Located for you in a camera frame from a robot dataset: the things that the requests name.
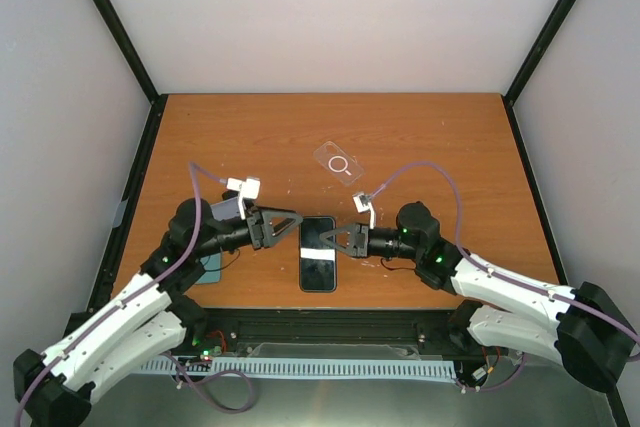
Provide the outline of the lavender phone case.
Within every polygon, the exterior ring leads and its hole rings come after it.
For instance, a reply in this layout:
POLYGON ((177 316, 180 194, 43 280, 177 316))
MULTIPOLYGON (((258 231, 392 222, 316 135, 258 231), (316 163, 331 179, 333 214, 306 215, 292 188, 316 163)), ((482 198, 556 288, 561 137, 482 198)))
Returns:
POLYGON ((245 219, 242 209, 236 198, 223 200, 210 205, 211 213, 214 219, 218 221, 227 221, 235 218, 245 219))

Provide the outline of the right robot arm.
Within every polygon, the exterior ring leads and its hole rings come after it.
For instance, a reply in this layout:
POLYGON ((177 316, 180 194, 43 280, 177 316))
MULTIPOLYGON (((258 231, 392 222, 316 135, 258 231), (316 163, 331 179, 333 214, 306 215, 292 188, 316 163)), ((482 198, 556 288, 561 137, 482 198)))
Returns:
POLYGON ((608 293, 583 282, 574 288, 516 274, 442 237, 421 202, 404 205, 394 228, 352 223, 319 240, 351 258, 404 259, 434 290, 467 298, 453 339, 505 347, 554 362, 582 385, 609 393, 639 336, 608 293))

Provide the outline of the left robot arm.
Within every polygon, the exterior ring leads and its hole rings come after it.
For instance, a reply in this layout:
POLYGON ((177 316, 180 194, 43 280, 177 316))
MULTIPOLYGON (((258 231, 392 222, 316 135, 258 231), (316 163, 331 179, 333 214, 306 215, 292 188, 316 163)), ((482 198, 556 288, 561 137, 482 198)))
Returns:
POLYGON ((186 293, 204 273, 203 258, 271 248, 301 222, 294 211, 255 204, 242 216, 217 220, 205 200, 182 202, 159 247, 119 294, 56 344, 15 359, 14 423, 28 415, 35 426, 79 426, 102 395, 142 364, 177 347, 201 347, 207 315, 186 293))

